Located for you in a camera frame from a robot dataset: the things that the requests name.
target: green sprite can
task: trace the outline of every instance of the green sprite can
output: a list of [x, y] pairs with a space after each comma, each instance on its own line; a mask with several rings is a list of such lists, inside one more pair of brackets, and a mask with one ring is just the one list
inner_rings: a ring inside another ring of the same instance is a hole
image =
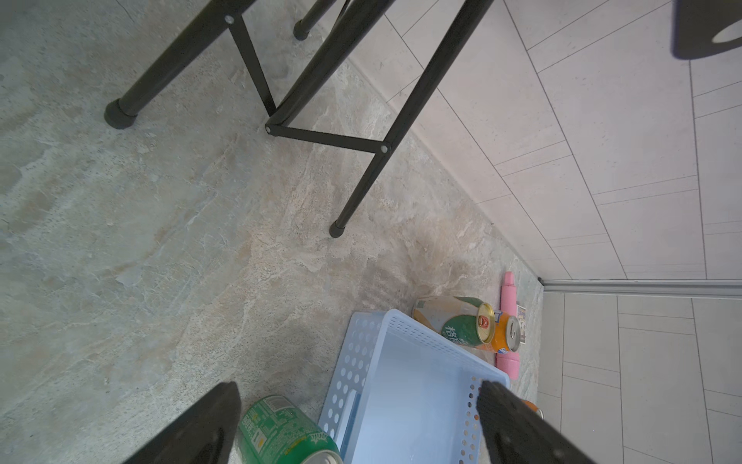
[[332, 438], [280, 395], [250, 407], [234, 440], [243, 464], [343, 464]]

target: can label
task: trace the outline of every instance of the can label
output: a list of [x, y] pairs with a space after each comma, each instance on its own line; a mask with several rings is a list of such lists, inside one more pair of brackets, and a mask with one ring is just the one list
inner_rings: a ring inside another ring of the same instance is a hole
[[332, 438], [278, 395], [263, 398], [248, 409], [235, 441], [244, 464], [300, 464], [317, 451], [338, 453]]
[[482, 344], [477, 328], [477, 316], [461, 315], [448, 319], [441, 330], [441, 335], [453, 343], [467, 347]]

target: white wall tile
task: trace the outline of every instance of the white wall tile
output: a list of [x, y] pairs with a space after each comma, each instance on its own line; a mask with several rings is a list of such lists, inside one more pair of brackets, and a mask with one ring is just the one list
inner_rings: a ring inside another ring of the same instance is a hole
[[605, 233], [573, 157], [503, 179], [547, 240]]
[[562, 433], [600, 464], [623, 462], [621, 390], [564, 378]]
[[569, 272], [558, 258], [530, 259], [526, 263], [536, 273], [537, 277], [545, 280], [569, 279]]
[[618, 371], [616, 296], [567, 293], [564, 313], [564, 360]]
[[495, 168], [501, 176], [513, 174], [514, 172], [522, 171], [539, 164], [548, 163], [549, 161], [558, 160], [571, 156], [572, 152], [569, 150], [569, 145], [563, 140], [562, 142], [554, 143], [548, 147], [541, 148], [540, 150], [532, 151], [531, 153], [522, 154], [519, 157], [515, 157], [512, 160], [500, 163]]
[[386, 16], [355, 47], [350, 60], [387, 101], [422, 74], [422, 66]]
[[526, 48], [546, 39], [605, 0], [508, 0]]
[[698, 264], [635, 264], [624, 265], [626, 272], [635, 272], [637, 274], [646, 274], [650, 272], [702, 272], [703, 263]]
[[697, 174], [671, 13], [667, 4], [540, 74], [593, 194]]
[[630, 280], [697, 280], [705, 279], [704, 271], [673, 271], [673, 272], [626, 272], [626, 278]]
[[739, 464], [742, 457], [742, 417], [709, 411], [714, 464]]
[[562, 395], [564, 293], [544, 293], [539, 352], [539, 391]]
[[704, 235], [709, 278], [742, 279], [742, 232]]
[[536, 71], [566, 58], [662, 6], [666, 0], [609, 0], [528, 52]]
[[703, 386], [742, 396], [742, 300], [693, 298]]
[[640, 264], [625, 265], [626, 278], [636, 279], [705, 279], [706, 265], [698, 264]]
[[657, 332], [686, 333], [695, 335], [693, 319], [668, 316], [637, 316], [619, 314], [618, 327], [627, 329], [656, 330]]
[[742, 105], [742, 82], [693, 98], [693, 111], [696, 117], [739, 105]]
[[686, 192], [698, 189], [698, 176], [683, 177], [681, 179], [663, 180], [644, 186], [628, 187], [612, 192], [593, 195], [595, 204], [603, 205], [617, 201], [636, 200], [638, 198], [654, 197], [667, 193]]
[[583, 366], [564, 361], [563, 371], [567, 377], [600, 383], [609, 387], [621, 388], [621, 374], [608, 369]]
[[706, 409], [742, 417], [742, 396], [706, 390]]
[[698, 190], [599, 205], [598, 210], [622, 264], [703, 263]]
[[624, 444], [674, 464], [710, 463], [695, 337], [619, 331]]
[[618, 312], [647, 316], [693, 318], [690, 298], [618, 295]]
[[571, 246], [571, 245], [588, 245], [588, 244], [606, 244], [611, 241], [608, 234], [581, 235], [579, 237], [556, 238], [547, 240], [549, 245], [553, 246]]
[[611, 243], [555, 246], [554, 253], [572, 278], [626, 278]]
[[708, 58], [694, 59], [691, 69], [694, 95], [740, 82], [742, 79], [742, 48], [735, 48]]
[[667, 464], [667, 461], [660, 460], [647, 454], [642, 454], [631, 448], [623, 449], [623, 462], [624, 464]]
[[554, 252], [513, 195], [479, 203], [479, 207], [523, 259], [555, 258]]
[[387, 10], [387, 18], [403, 36], [434, 3], [436, 0], [396, 0]]
[[[402, 109], [417, 81], [415, 79], [389, 101], [392, 109], [397, 112]], [[510, 194], [508, 186], [440, 92], [433, 92], [412, 130], [474, 203]]]
[[733, 232], [742, 232], [742, 220], [732, 220], [730, 222], [704, 223], [703, 233], [710, 234], [729, 234]]
[[562, 399], [557, 396], [538, 392], [536, 406], [544, 413], [544, 420], [557, 430], [561, 429]]
[[742, 106], [699, 117], [696, 135], [703, 220], [742, 220]]
[[[420, 63], [430, 60], [461, 5], [439, 1], [405, 34]], [[502, 0], [492, 4], [439, 89], [494, 164], [564, 140]]]

